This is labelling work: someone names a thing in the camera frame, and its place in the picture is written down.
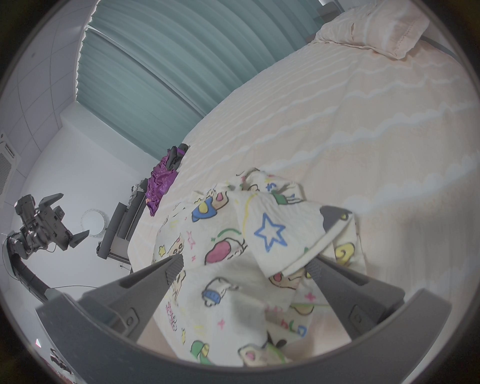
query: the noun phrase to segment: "curtain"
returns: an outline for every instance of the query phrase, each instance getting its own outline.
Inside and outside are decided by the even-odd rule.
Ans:
[[[233,90],[303,47],[322,23],[316,5],[101,0],[81,50],[77,100],[159,158]]]

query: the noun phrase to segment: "teal curtain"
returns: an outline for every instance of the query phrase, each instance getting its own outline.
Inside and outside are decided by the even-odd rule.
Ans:
[[[89,23],[95,31],[88,30],[80,55],[77,100],[159,158],[233,90],[303,47],[321,27],[316,5],[318,0],[101,0]],[[155,143],[145,142],[153,136]]]

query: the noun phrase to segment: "pink pillow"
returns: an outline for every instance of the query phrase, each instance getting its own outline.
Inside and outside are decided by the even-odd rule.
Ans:
[[[315,39],[369,48],[399,60],[415,46],[429,22],[409,0],[378,0],[324,24]]]

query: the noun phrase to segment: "bed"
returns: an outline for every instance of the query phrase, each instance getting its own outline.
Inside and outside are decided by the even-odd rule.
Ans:
[[[480,258],[479,102],[449,55],[419,41],[404,59],[314,40],[231,93],[186,136],[179,175],[129,245],[152,261],[175,204],[250,167],[299,183],[308,200],[352,210],[367,274],[406,300],[426,287],[451,301],[438,351],[468,305]],[[171,355],[155,313],[140,344]],[[348,343],[333,315],[289,346],[296,359]]]

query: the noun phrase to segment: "cartoon print shirt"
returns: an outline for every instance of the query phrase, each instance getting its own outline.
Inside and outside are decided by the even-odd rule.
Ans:
[[[184,269],[154,315],[181,359],[283,364],[328,303],[305,269],[318,253],[363,272],[353,214],[305,201],[300,187],[257,169],[193,192],[160,228],[152,262],[181,254]]]

